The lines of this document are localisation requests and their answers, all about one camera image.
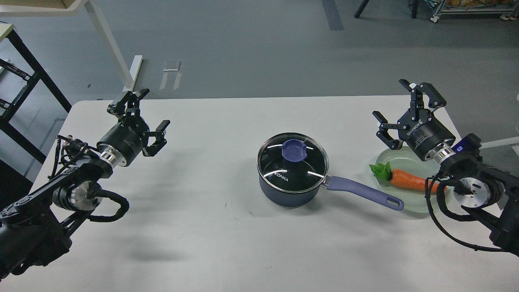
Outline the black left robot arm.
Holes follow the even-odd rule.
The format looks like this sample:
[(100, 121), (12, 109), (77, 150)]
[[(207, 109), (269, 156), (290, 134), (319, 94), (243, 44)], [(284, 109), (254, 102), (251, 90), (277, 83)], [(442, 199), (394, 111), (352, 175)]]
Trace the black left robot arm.
[(140, 101), (149, 92), (127, 91), (107, 107), (118, 121), (95, 147), (58, 135), (49, 181), (1, 211), (2, 279), (68, 253), (72, 234), (85, 220), (113, 222), (126, 214), (128, 200), (102, 189), (98, 180), (111, 177), (117, 166), (129, 166), (140, 153), (153, 157), (167, 144), (170, 121), (150, 131), (140, 115)]

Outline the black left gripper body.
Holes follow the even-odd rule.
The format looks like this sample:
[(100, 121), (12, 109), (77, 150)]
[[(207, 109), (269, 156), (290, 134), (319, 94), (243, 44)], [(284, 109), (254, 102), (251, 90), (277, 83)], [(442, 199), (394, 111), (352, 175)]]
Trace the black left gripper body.
[(143, 149), (143, 133), (146, 132), (148, 124), (143, 118), (123, 118), (97, 142), (97, 148), (101, 152), (109, 147), (115, 149), (119, 153), (118, 165), (126, 167)]

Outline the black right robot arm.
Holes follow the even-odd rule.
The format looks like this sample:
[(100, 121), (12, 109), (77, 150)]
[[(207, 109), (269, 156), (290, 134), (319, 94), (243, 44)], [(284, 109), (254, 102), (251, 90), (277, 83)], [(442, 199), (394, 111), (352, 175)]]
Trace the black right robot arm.
[(391, 150), (407, 144), (422, 161), (434, 160), (439, 172), (425, 181), (425, 198), (436, 227), (451, 235), (437, 220), (431, 204), (433, 185), (438, 182), (436, 201), (440, 211), (459, 221), (478, 221), (491, 231), (493, 247), (454, 242), (493, 253), (519, 253), (518, 177), (483, 163), (481, 140), (466, 135), (458, 143), (455, 136), (435, 117), (434, 111), (445, 107), (446, 100), (430, 83), (412, 85), (405, 79), (400, 84), (410, 92), (410, 107), (395, 124), (374, 111), (379, 122), (377, 137)]

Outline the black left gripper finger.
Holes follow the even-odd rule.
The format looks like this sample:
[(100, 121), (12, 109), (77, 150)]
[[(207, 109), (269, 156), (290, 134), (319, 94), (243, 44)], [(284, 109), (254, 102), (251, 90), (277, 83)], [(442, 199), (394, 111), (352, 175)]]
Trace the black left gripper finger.
[(126, 91), (118, 99), (114, 99), (107, 107), (107, 113), (115, 116), (117, 120), (129, 120), (131, 117), (140, 117), (140, 101), (150, 92), (149, 88), (140, 91)]
[[(143, 144), (142, 154), (145, 157), (154, 157), (159, 151), (167, 144), (165, 139), (166, 129), (170, 124), (170, 120), (163, 120), (161, 124), (157, 126), (155, 131), (145, 131), (141, 135), (141, 141)], [(148, 145), (148, 140), (154, 138), (154, 142)]]

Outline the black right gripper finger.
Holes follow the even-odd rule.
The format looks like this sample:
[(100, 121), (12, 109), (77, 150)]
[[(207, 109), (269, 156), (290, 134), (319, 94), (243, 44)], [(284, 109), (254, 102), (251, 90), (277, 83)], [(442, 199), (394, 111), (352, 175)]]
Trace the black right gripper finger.
[(434, 111), (447, 105), (445, 98), (430, 83), (416, 85), (403, 78), (399, 79), (399, 83), (410, 92), (410, 108), (404, 114), (406, 119), (430, 118)]
[(390, 134), (389, 130), (397, 130), (397, 131), (404, 131), (406, 130), (406, 124), (391, 124), (387, 121), (387, 119), (380, 113), (379, 111), (373, 111), (372, 114), (378, 120), (380, 123), (378, 127), (378, 131), (376, 133), (376, 136), (386, 144), (386, 146), (391, 150), (400, 150), (403, 145), (403, 141), (400, 139), (394, 139)]

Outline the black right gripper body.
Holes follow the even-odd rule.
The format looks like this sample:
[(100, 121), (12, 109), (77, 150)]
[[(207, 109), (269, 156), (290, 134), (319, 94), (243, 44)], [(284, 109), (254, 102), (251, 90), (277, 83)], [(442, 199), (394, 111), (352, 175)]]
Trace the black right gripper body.
[(399, 139), (405, 141), (421, 161), (428, 160), (428, 153), (437, 145), (447, 142), (453, 145), (455, 136), (434, 116), (430, 110), (418, 110), (418, 117), (407, 111), (397, 120), (401, 125), (407, 125), (398, 131)]

